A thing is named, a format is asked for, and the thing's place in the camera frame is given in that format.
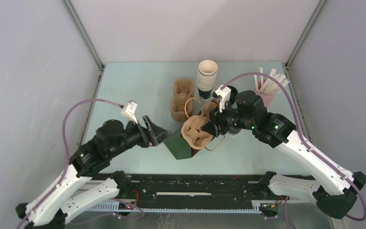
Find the black paper coffee cup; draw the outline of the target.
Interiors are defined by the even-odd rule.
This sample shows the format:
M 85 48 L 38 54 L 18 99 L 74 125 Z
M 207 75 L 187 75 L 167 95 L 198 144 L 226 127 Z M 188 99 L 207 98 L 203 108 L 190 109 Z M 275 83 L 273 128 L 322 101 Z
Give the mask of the black paper coffee cup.
M 228 134 L 230 135 L 238 135 L 239 133 L 241 132 L 241 129 L 240 128 L 236 128 L 236 127 L 230 127 L 228 129 Z

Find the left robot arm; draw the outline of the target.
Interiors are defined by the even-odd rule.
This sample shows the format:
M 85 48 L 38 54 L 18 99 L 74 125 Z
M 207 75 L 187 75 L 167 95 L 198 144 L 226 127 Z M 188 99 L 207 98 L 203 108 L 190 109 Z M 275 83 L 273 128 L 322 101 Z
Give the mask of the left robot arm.
M 77 196 L 74 193 L 108 167 L 116 156 L 135 146 L 157 146 L 171 134 L 148 116 L 143 116 L 143 120 L 144 126 L 133 121 L 123 125 L 112 119 L 98 128 L 95 136 L 70 157 L 60 176 L 43 194 L 16 207 L 18 217 L 27 222 L 25 227 L 62 229 L 76 216 L 102 201 L 129 197 L 132 183 L 124 171 L 113 172 L 105 181 Z

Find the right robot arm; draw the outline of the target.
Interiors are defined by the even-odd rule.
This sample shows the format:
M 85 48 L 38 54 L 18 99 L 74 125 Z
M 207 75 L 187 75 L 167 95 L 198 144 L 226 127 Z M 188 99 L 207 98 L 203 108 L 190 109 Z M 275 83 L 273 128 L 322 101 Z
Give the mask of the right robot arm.
M 268 112 L 262 98 L 255 92 L 240 92 L 235 97 L 236 107 L 231 106 L 230 94 L 228 87 L 221 87 L 213 93 L 219 105 L 210 111 L 209 121 L 202 130 L 215 137 L 230 129 L 250 130 L 260 142 L 287 154 L 312 176 L 307 180 L 266 172 L 258 186 L 260 197 L 294 197 L 315 203 L 332 218 L 348 217 L 366 183 L 366 175 L 339 166 L 308 142 L 289 119 Z

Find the green paper bag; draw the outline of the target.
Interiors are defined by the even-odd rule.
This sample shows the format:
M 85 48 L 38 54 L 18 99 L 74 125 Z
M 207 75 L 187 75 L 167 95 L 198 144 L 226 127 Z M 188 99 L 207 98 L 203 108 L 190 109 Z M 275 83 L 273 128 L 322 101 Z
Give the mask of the green paper bag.
M 215 102 L 217 104 L 217 101 L 215 99 L 211 100 L 210 102 Z M 177 160 L 192 158 L 199 151 L 201 151 L 201 150 L 195 150 L 189 146 L 189 144 L 186 142 L 186 140 L 181 135 L 181 128 L 182 128 L 182 126 L 177 131 L 172 133 L 164 141 L 164 144 L 166 145 L 168 150 Z

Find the single brown pulp cup carrier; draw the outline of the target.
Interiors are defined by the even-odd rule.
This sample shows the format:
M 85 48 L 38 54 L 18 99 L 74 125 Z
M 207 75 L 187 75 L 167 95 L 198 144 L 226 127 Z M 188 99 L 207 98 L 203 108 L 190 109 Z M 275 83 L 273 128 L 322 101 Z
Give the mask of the single brown pulp cup carrier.
M 190 116 L 187 113 L 187 104 L 191 100 L 196 100 L 202 105 L 202 109 L 199 115 Z M 208 102 L 203 105 L 197 98 L 190 98 L 186 101 L 184 105 L 184 112 L 188 118 L 181 128 L 181 135 L 189 144 L 189 146 L 195 150 L 206 149 L 208 151 L 216 150 L 220 144 L 224 141 L 225 136 L 213 149 L 207 148 L 207 145 L 213 140 L 214 136 L 206 131 L 202 131 L 201 128 L 209 121 L 209 112 L 216 108 L 217 104 L 215 102 Z

